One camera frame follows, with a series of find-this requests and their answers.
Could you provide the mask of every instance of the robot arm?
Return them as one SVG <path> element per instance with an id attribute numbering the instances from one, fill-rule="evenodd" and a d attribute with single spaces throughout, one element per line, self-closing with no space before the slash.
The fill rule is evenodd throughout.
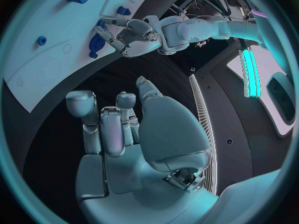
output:
<path id="1" fill-rule="evenodd" d="M 229 39 L 230 37 L 254 40 L 266 47 L 255 23 L 227 21 L 224 18 L 203 20 L 193 18 L 183 20 L 181 16 L 170 16 L 159 21 L 156 16 L 146 16 L 143 21 L 124 18 L 103 18 L 102 22 L 127 27 L 133 34 L 144 40 L 133 41 L 129 45 L 116 40 L 106 27 L 97 26 L 97 33 L 121 52 L 125 57 L 137 57 L 154 50 L 171 55 L 186 49 L 190 43 L 208 38 Z"/>

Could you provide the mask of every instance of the white panel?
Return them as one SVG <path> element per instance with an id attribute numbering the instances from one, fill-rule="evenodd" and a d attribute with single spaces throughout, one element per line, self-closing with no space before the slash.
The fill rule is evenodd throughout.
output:
<path id="1" fill-rule="evenodd" d="M 103 16 L 132 18 L 144 0 L 88 0 L 85 4 L 67 0 L 26 0 L 10 23 L 10 40 L 5 44 L 4 79 L 21 105 L 31 112 L 38 102 L 66 77 L 93 62 L 89 42 Z M 119 6 L 132 14 L 117 14 Z M 121 28 L 107 25 L 113 34 Z M 44 46 L 37 44 L 47 38 Z M 98 58 L 113 53 L 108 44 Z"/>
<path id="2" fill-rule="evenodd" d="M 270 51 L 267 51 L 260 46 L 251 46 L 251 49 L 256 59 L 261 82 L 261 97 L 258 99 L 268 112 L 278 134 L 280 136 L 285 136 L 292 129 L 295 122 L 292 125 L 287 125 L 283 121 L 267 91 L 267 83 L 271 76 L 276 72 L 282 72 L 283 74 L 285 74 L 285 72 L 277 64 Z M 239 56 L 229 62 L 227 66 L 239 78 L 243 79 L 242 66 Z"/>

